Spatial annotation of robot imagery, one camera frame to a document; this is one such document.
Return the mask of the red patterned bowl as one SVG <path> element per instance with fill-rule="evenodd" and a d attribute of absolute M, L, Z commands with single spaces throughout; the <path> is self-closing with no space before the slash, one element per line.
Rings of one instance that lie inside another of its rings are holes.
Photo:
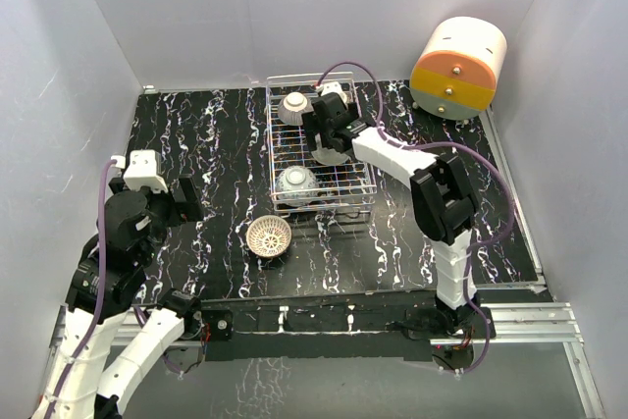
<path fill-rule="evenodd" d="M 277 200 L 290 207 L 312 203 L 317 196 L 318 181 L 314 173 L 303 166 L 290 166 L 279 174 L 276 181 Z"/>

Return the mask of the white brown lattice bowl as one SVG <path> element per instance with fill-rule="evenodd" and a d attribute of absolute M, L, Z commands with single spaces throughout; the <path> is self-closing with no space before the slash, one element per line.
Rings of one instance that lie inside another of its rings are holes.
<path fill-rule="evenodd" d="M 245 237 L 250 251 L 260 258 L 272 259 L 288 250 L 292 231 L 285 219 L 266 215 L 249 225 Z"/>

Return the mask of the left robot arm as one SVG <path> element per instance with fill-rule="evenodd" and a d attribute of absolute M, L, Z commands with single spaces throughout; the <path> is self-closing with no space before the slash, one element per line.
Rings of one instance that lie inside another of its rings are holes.
<path fill-rule="evenodd" d="M 97 233 L 84 246 L 66 298 L 65 328 L 36 418 L 120 418 L 152 367 L 176 341 L 227 340 L 201 302 L 171 289 L 145 314 L 133 299 L 171 228 L 203 221 L 192 178 L 174 193 L 153 150 L 114 156 L 101 174 Z"/>

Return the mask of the purple striped bowl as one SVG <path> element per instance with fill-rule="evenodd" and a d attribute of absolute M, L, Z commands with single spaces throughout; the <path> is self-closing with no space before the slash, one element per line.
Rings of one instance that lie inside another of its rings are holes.
<path fill-rule="evenodd" d="M 308 97 L 300 92 L 291 92 L 282 99 L 278 107 L 278 117 L 285 125 L 301 127 L 303 115 L 312 111 Z"/>

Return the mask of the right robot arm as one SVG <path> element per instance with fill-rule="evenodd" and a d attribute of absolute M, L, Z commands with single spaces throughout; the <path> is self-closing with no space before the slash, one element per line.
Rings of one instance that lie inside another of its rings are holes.
<path fill-rule="evenodd" d="M 334 150 L 369 164 L 405 185 L 416 224 L 430 241 L 437 269 L 435 301 L 400 322 L 408 334 L 462 336 L 473 323 L 476 288 L 468 265 L 479 203 L 459 157 L 403 149 L 381 136 L 341 92 L 319 89 L 303 115 L 308 147 Z"/>

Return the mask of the green patterned bowl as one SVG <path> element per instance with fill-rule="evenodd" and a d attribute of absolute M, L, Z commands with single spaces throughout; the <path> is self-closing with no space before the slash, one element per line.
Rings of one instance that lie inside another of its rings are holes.
<path fill-rule="evenodd" d="M 325 147 L 317 148 L 312 152 L 313 158 L 323 166 L 339 166 L 343 165 L 349 156 L 344 153 L 337 152 L 335 149 Z"/>

